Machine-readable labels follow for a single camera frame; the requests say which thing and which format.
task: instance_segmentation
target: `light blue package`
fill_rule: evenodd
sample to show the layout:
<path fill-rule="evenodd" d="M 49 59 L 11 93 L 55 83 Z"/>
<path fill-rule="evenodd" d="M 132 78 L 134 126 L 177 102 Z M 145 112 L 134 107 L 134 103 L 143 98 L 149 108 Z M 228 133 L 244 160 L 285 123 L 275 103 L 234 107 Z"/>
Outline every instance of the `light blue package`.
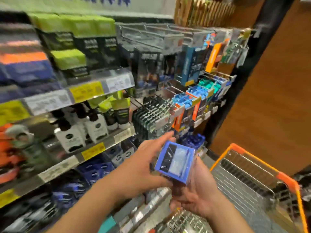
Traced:
<path fill-rule="evenodd" d="M 167 141 L 160 152 L 155 170 L 187 184 L 194 162 L 195 149 Z"/>

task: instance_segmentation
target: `metal wire basket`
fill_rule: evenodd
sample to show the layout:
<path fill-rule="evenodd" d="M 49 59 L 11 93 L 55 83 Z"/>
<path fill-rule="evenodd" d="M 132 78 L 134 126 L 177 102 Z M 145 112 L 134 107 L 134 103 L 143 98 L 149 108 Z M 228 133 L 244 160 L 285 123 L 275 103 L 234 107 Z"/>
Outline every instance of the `metal wire basket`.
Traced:
<path fill-rule="evenodd" d="M 298 183 L 236 144 L 211 168 L 218 188 L 255 233 L 308 233 Z M 212 232 L 208 223 L 187 211 L 167 223 L 173 233 Z"/>

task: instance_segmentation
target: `gray floor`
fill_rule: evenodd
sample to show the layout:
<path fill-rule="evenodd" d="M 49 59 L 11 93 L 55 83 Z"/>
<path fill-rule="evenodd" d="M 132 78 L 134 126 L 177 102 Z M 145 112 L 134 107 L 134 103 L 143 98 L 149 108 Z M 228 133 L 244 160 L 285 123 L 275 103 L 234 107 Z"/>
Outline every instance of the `gray floor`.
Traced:
<path fill-rule="evenodd" d="M 204 163 L 210 168 L 214 161 L 207 155 L 203 158 Z M 134 233 L 148 233 L 153 227 L 163 220 L 170 214 L 169 201 L 171 196 L 167 197 L 166 200 L 147 218 Z"/>

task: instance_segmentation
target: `store shelf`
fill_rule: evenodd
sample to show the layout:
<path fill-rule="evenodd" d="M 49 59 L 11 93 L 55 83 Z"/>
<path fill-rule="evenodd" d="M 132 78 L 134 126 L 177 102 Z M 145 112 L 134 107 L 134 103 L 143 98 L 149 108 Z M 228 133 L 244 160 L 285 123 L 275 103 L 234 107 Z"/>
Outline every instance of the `store shelf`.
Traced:
<path fill-rule="evenodd" d="M 134 134 L 135 129 L 132 124 L 127 129 L 118 129 L 109 134 L 109 136 L 101 140 L 98 144 L 87 145 L 83 150 L 72 153 L 73 155 L 71 157 L 50 167 L 44 172 L 25 181 L 19 182 L 14 186 L 6 185 L 3 188 L 0 188 L 0 208 L 55 179 L 84 161 L 102 153 L 106 149 L 124 141 Z"/>
<path fill-rule="evenodd" d="M 135 86 L 126 68 L 103 70 L 90 82 L 0 104 L 0 126 Z"/>

